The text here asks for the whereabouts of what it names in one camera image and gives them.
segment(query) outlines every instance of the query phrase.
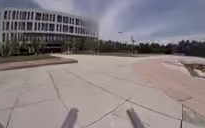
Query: grass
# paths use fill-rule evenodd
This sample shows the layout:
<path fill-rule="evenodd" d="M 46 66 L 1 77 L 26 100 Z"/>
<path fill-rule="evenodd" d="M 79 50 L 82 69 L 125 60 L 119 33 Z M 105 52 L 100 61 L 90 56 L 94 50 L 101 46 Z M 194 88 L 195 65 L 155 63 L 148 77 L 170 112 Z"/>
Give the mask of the grass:
<path fill-rule="evenodd" d="M 50 55 L 9 56 L 9 57 L 0 57 L 0 63 L 45 60 L 45 59 L 53 59 L 53 58 L 58 58 L 58 57 L 54 57 Z"/>

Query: distant building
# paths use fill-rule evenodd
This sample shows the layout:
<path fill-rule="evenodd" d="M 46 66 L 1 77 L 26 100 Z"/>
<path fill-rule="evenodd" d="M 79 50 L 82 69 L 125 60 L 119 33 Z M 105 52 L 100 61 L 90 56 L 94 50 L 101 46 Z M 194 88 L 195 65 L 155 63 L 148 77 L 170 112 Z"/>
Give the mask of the distant building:
<path fill-rule="evenodd" d="M 84 17 L 47 10 L 0 9 L 0 44 L 38 41 L 59 51 L 65 41 L 97 39 L 98 35 L 97 24 Z"/>

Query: sky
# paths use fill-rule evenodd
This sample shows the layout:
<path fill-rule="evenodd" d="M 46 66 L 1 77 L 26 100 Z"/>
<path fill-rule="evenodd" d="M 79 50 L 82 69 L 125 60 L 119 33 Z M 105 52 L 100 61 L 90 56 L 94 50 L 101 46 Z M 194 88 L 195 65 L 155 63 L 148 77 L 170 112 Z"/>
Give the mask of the sky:
<path fill-rule="evenodd" d="M 0 0 L 0 7 L 42 8 L 90 17 L 105 40 L 205 39 L 205 0 Z"/>

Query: white building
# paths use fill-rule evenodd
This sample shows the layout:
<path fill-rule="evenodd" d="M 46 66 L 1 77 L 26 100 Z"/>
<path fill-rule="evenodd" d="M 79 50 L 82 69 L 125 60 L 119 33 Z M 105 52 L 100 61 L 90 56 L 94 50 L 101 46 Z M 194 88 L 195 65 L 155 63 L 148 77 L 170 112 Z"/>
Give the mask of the white building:
<path fill-rule="evenodd" d="M 98 38 L 91 20 L 68 13 L 35 9 L 0 9 L 0 43 L 7 41 L 64 42 L 70 39 Z"/>

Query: pole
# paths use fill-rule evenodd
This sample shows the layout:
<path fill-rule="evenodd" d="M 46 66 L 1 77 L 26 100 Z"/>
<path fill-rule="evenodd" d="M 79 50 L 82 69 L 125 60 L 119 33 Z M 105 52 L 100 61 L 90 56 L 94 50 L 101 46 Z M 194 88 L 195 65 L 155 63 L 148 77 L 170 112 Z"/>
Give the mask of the pole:
<path fill-rule="evenodd" d="M 131 41 L 132 41 L 132 54 L 134 54 L 134 39 L 133 39 L 133 35 L 131 36 Z"/>

